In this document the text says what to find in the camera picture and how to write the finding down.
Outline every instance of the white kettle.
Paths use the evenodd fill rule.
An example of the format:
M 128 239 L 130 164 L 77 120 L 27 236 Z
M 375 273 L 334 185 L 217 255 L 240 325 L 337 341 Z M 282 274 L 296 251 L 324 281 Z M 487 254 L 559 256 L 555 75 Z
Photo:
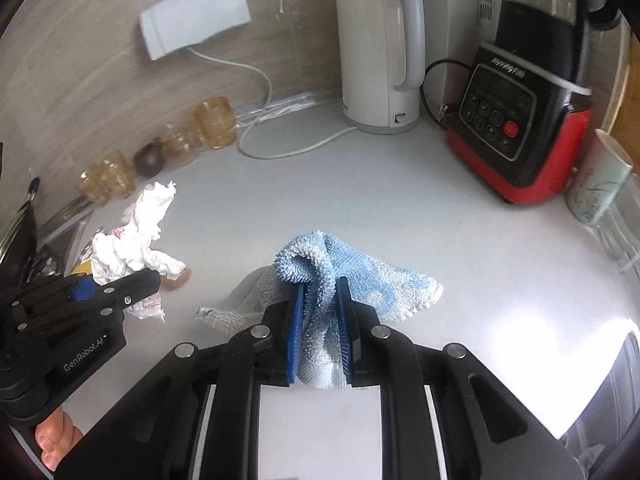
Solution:
M 422 0 L 336 0 L 347 124 L 363 132 L 411 130 L 424 81 Z

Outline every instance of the joyoung logo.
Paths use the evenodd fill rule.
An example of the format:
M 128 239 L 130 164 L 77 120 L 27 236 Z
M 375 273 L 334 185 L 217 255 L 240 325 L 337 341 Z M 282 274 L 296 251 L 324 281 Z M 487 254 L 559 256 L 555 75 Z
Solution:
M 499 66 L 501 69 L 506 70 L 510 74 L 513 74 L 520 79 L 522 79 L 526 74 L 526 72 L 524 72 L 524 70 L 522 70 L 521 68 L 513 66 L 511 63 L 507 63 L 506 61 L 501 60 L 499 57 L 494 57 L 491 62 L 495 66 Z
M 80 353 L 76 354 L 76 357 L 73 358 L 72 361 L 65 364 L 64 369 L 65 372 L 70 372 L 73 368 L 78 366 L 83 360 L 85 360 L 89 355 L 91 355 L 94 351 L 96 351 L 100 346 L 104 344 L 104 340 L 106 336 L 100 336 L 96 341 L 91 343 L 87 348 L 82 350 Z

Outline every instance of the black power cord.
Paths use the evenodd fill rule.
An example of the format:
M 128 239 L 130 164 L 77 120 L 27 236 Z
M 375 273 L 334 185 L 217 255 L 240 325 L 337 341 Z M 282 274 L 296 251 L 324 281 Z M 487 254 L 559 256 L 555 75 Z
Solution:
M 429 72 L 431 72 L 431 70 L 433 70 L 435 67 L 437 67 L 438 65 L 441 65 L 443 63 L 451 63 L 451 64 L 454 64 L 454 65 L 463 66 L 464 68 L 466 68 L 469 71 L 471 70 L 471 67 L 468 64 L 463 63 L 462 61 L 458 61 L 457 59 L 449 59 L 449 58 L 439 59 L 439 60 L 434 61 L 433 63 L 431 63 L 427 67 L 427 69 L 424 71 L 425 78 L 427 77 L 427 74 Z M 427 113 L 428 113 L 429 117 L 433 120 L 433 122 L 436 123 L 443 130 L 446 130 L 447 129 L 446 125 L 441 123 L 439 120 L 437 120 L 436 116 L 433 115 L 433 112 L 431 111 L 431 109 L 429 108 L 429 105 L 427 104 L 427 98 L 424 96 L 424 83 L 422 83 L 420 85 L 420 99 L 422 100 L 422 105 L 424 106 L 424 109 L 427 110 Z

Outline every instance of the blender control panel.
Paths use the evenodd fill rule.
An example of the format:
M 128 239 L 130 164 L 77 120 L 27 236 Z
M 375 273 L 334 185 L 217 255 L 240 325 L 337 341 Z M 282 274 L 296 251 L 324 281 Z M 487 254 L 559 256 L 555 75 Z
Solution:
M 460 120 L 507 160 L 516 160 L 529 135 L 536 95 L 484 64 L 476 66 L 460 106 Z

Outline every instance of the white crumpled paper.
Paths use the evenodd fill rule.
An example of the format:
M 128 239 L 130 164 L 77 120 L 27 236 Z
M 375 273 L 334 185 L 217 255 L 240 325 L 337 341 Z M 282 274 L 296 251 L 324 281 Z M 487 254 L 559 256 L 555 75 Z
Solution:
M 145 187 L 135 204 L 124 212 L 124 227 L 114 229 L 111 234 L 98 233 L 94 237 L 91 270 L 99 285 L 119 280 L 145 267 L 157 270 L 162 276 L 176 280 L 185 264 L 168 254 L 150 248 L 151 242 L 160 239 L 158 224 L 175 196 L 175 184 L 163 186 L 159 182 Z M 164 311 L 160 293 L 156 293 L 127 309 L 134 316 L 160 317 Z

